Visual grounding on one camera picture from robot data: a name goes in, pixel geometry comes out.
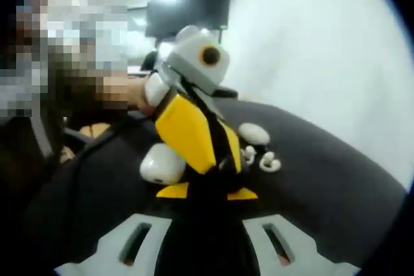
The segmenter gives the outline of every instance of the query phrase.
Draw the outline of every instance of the white wall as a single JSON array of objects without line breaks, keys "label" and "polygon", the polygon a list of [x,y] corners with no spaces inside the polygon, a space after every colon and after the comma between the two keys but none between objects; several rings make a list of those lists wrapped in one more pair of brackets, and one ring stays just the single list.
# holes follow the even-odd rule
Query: white wall
[{"label": "white wall", "polygon": [[232,0],[224,84],[329,131],[405,187],[414,172],[414,66],[386,0]]}]

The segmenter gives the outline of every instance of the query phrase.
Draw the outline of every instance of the humanoid robot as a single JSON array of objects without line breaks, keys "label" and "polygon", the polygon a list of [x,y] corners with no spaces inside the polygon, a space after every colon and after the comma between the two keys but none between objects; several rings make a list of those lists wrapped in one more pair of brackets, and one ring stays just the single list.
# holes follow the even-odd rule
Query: humanoid robot
[{"label": "humanoid robot", "polygon": [[[214,93],[229,62],[222,46],[196,26],[178,33],[174,48],[145,84],[146,98],[156,108],[155,125],[165,144],[155,144],[149,150],[140,166],[143,179],[176,184],[186,164],[201,175],[212,169],[237,174],[243,170],[242,162],[254,163],[256,150],[250,144],[269,143],[264,129],[245,123],[239,134],[249,146],[241,149],[238,135],[214,105]],[[264,171],[277,171],[280,162],[274,153],[266,152],[259,166]]]}]

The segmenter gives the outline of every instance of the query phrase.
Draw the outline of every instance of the black screen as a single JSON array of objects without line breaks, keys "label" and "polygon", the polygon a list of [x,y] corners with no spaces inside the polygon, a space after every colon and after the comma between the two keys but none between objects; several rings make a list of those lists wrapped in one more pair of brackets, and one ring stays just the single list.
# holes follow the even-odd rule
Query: black screen
[{"label": "black screen", "polygon": [[146,36],[163,39],[176,36],[188,25],[209,30],[227,29],[230,0],[152,0],[147,7]]}]

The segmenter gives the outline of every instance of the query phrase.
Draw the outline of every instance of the robot eye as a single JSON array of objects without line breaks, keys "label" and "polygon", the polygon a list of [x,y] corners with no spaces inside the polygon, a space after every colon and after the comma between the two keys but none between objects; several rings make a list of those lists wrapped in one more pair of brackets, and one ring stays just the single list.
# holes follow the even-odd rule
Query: robot eye
[{"label": "robot eye", "polygon": [[220,61],[220,51],[215,47],[204,47],[201,51],[201,62],[207,66],[214,66]]}]

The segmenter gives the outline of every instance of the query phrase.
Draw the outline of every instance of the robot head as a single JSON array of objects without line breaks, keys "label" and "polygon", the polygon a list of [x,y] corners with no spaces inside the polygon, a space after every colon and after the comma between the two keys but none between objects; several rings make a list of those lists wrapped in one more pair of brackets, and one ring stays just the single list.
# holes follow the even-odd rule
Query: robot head
[{"label": "robot head", "polygon": [[215,38],[203,34],[196,26],[188,26],[178,33],[167,62],[180,75],[206,90],[223,81],[230,57]]}]

